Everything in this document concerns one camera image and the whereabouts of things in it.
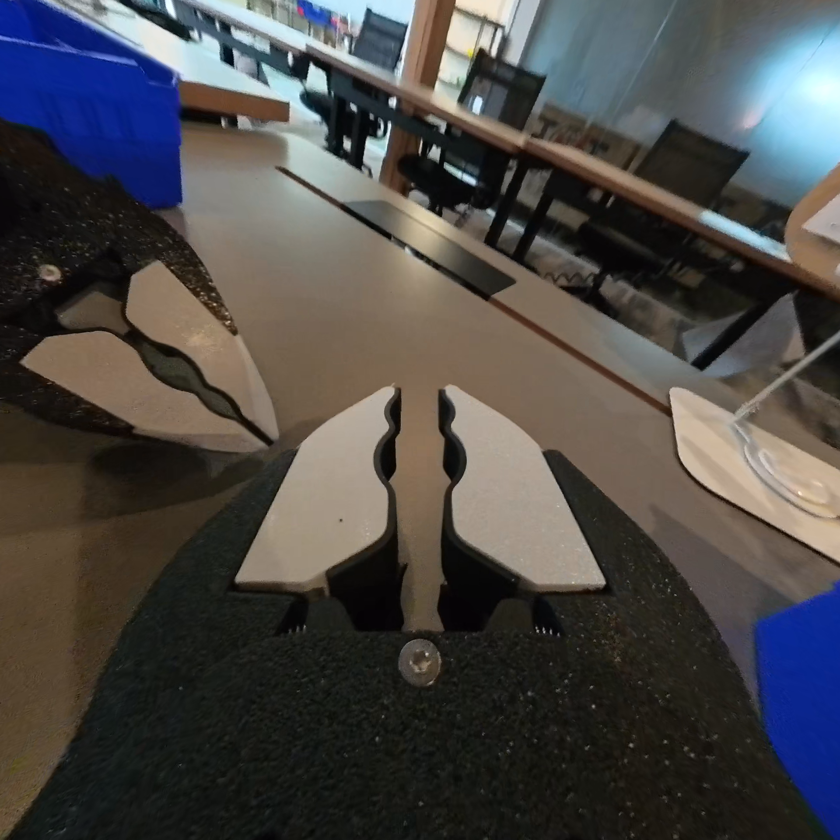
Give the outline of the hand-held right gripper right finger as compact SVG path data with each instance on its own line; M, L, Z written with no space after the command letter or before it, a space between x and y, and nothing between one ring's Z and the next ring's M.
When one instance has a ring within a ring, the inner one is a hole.
M456 385L444 430L464 466L450 493L454 535L530 592L598 592L606 578L537 442Z

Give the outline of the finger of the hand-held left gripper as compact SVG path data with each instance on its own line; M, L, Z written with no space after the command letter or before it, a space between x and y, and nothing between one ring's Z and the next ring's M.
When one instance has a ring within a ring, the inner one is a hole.
M189 386L164 383L140 353L113 332L48 337L20 363L145 438L237 455L272 444L272 405L240 339L196 333L175 356L185 360L187 373L206 392L225 400L227 415L212 410Z
M160 261L132 275L125 318L145 339L183 357L270 442L278 439L274 404L245 342Z

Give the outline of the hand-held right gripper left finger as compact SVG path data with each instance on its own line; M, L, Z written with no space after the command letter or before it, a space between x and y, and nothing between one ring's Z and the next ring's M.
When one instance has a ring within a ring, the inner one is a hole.
M236 573L239 590L329 592L329 577L387 534L392 494L381 456L400 397L382 387L302 442Z

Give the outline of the blue plastic bin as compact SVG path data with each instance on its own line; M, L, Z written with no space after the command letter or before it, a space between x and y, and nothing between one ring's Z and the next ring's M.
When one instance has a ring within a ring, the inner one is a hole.
M152 209L182 202L176 73L47 2L1 2L1 116Z
M839 838L839 584L754 629L763 726L793 783Z

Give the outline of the white tray with clear holder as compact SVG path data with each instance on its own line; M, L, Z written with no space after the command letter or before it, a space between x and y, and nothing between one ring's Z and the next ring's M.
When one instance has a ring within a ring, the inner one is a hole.
M838 519L821 519L792 506L754 475L742 453L732 414L713 402L674 387L669 391L677 456L685 470L713 495L839 562ZM782 438L749 425L757 442L797 456L802 465L838 496L838 469Z

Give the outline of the wooden office table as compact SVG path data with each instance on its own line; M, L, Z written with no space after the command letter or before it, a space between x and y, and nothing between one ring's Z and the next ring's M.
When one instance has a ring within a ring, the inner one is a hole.
M220 63L178 71L178 92L184 113L207 117L247 118L263 123L288 123L291 106L271 87Z

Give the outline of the clear glass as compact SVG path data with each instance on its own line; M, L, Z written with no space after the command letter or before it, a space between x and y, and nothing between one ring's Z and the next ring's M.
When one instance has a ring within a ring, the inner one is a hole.
M764 485L772 489L795 508L821 519L838 519L838 496L816 478L797 456L782 455L777 448L767 448L756 441L749 429L749 419L762 404L811 363L824 356L838 344L839 332L807 353L793 366L767 384L757 395L740 405L731 418L731 429L742 442L743 456L752 472Z

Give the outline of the long wooden office desk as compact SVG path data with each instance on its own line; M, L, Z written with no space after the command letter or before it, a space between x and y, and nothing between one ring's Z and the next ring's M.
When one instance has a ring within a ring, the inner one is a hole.
M598 188L604 194L620 198L639 207L648 214L687 231L688 234L711 243L745 262L761 266L774 275L785 277L799 287L833 299L838 304L838 284L832 278L824 279L813 271L796 264L780 243L761 236L749 227L733 222L719 213L701 207L679 197L663 187L647 182L631 172L621 170L612 164L586 154L572 145L552 143L527 136L523 142L522 157L515 171L519 178L531 169L550 169L556 180L556 172L563 172L587 184L587 188ZM513 252L513 258L524 265L527 253L548 214L552 201L558 200L555 187L546 184L540 201L528 219L528 223ZM780 298L770 298L770 288L759 289L760 302L740 314L735 320L701 351L691 364L706 371L742 336L759 321Z
M426 116L399 115L398 98L408 98L408 91L401 90L394 74L328 47L311 46L308 54L327 67L331 80L328 150L341 156L350 139L349 162L360 169L373 119L408 129L419 139L419 149L404 156L398 169L410 188L423 193L436 214L494 208L485 243L496 248L526 178L515 175L525 131L478 116L435 91L422 106Z

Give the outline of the wooden pillar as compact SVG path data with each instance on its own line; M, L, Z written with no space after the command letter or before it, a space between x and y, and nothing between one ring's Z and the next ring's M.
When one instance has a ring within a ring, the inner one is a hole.
M428 114L422 106L430 102L434 92L455 6L456 1L415 1L400 76L401 90L408 91L408 98L398 98L399 115L424 117ZM404 156L415 154L418 149L417 136L394 122L381 165L380 183L407 196L410 185L399 172L398 164Z

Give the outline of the black mesh office chair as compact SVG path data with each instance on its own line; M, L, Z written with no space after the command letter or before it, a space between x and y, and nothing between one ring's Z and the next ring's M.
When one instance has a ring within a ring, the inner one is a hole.
M715 208L724 187L749 158L750 151L727 145L672 119L635 170L636 177L690 203ZM585 256L600 271L577 296L612 317L602 294L608 277L630 273L660 275L686 250L692 234L653 212L615 197L578 228Z
M513 66L478 48L457 102L476 115L524 131L545 80L546 76Z
M367 7L350 53L359 60L393 74L400 63L407 32L408 24Z

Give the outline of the round wooden table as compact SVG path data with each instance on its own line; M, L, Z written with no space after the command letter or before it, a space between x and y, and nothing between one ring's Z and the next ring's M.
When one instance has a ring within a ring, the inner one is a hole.
M836 195L839 195L838 164L795 205L786 224L784 242L792 262L827 296L838 299L839 245L802 229Z

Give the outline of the white paper sheet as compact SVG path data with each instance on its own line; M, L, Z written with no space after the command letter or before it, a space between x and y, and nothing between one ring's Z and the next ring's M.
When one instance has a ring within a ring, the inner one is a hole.
M839 203L840 197L836 195L809 218L802 229L811 235L839 245Z

